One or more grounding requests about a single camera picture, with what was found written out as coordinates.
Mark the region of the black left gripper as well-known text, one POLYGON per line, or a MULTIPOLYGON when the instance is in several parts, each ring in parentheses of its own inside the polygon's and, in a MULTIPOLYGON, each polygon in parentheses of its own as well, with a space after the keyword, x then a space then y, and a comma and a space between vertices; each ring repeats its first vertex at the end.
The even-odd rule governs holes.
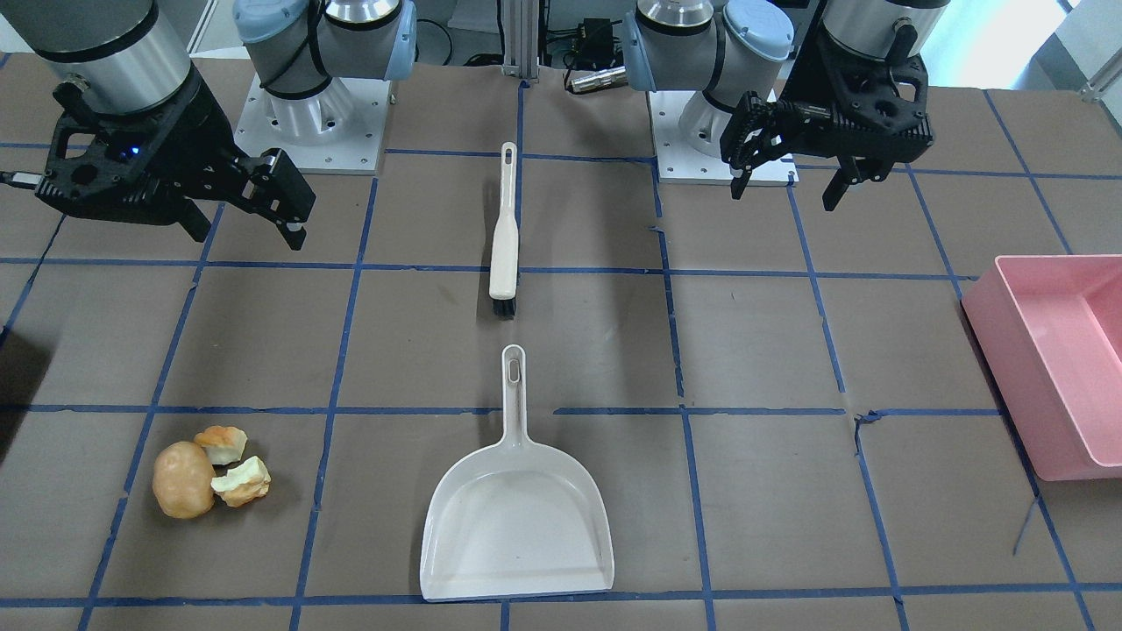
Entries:
POLYGON ((778 100, 747 91, 734 108, 721 132, 733 199, 742 199, 765 161, 785 154, 837 157, 822 193, 825 211, 833 212, 864 181, 863 161, 905 163, 934 146, 928 73, 911 53, 918 38, 913 25, 893 25, 886 49, 867 60, 819 27, 778 100))

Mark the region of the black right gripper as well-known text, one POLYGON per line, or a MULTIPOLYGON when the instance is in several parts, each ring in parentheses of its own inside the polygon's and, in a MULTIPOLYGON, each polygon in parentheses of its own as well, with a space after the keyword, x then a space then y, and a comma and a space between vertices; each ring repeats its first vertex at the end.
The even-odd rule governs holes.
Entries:
POLYGON ((237 147, 197 68, 141 113, 96 113, 77 79, 57 84, 53 97, 63 113, 33 189, 45 204, 72 218, 177 225, 204 243, 212 223, 197 200, 220 201, 265 218, 292 252, 303 248, 314 191, 280 148, 252 157, 237 147))

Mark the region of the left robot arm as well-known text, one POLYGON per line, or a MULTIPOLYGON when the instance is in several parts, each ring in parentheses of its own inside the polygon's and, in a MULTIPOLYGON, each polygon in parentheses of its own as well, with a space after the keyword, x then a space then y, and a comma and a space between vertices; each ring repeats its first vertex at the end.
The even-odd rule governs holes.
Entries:
POLYGON ((638 1, 622 18, 629 86, 691 93, 686 135, 741 199, 788 154, 838 161, 826 211, 934 146, 922 45, 946 1, 822 1, 802 40, 770 1, 638 1))

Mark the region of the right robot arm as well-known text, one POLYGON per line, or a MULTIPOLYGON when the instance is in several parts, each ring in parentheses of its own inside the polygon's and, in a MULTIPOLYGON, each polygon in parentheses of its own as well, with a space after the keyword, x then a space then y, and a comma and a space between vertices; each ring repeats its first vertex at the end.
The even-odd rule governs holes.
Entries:
POLYGON ((234 26, 280 144, 252 156, 156 1, 4 1, 59 76, 40 174, 4 172, 71 218, 211 231, 197 201, 260 216, 293 252, 316 202, 288 148, 357 124, 344 80, 399 81, 416 56, 412 1, 237 1, 234 26))

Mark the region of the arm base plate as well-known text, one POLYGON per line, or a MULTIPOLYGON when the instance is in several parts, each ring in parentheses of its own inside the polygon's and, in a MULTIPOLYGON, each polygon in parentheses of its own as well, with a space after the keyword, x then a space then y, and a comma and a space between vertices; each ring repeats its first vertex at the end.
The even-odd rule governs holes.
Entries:
POLYGON ((670 184, 729 185, 733 171, 721 161, 719 139, 730 119, 699 91, 649 92, 650 131, 657 176, 670 184))
POLYGON ((252 77, 234 140, 248 154, 280 148, 304 174, 374 176, 395 84, 381 80, 334 79, 315 97, 270 95, 252 77))

